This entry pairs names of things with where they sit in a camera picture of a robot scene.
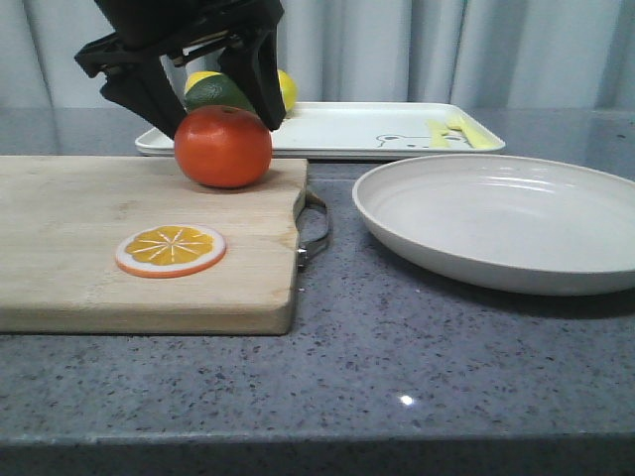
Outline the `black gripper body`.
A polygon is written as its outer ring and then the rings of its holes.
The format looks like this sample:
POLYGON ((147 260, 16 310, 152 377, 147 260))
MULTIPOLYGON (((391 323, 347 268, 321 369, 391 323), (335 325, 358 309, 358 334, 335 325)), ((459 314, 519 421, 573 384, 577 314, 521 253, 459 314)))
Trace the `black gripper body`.
POLYGON ((114 32, 75 55, 94 77, 121 64, 169 57, 181 66, 221 50, 221 70, 234 78, 275 73, 279 1, 98 1, 114 32))

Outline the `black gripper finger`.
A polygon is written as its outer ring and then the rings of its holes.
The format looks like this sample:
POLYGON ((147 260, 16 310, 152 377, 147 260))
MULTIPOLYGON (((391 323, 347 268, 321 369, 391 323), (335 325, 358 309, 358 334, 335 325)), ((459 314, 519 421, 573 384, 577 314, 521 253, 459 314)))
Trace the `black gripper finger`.
POLYGON ((270 131, 278 130, 287 111, 278 76, 276 33, 239 32, 220 55, 219 65, 242 91, 264 125, 270 131))
POLYGON ((102 96, 130 110, 173 139, 186 117, 159 59, 122 63, 105 72, 102 96))

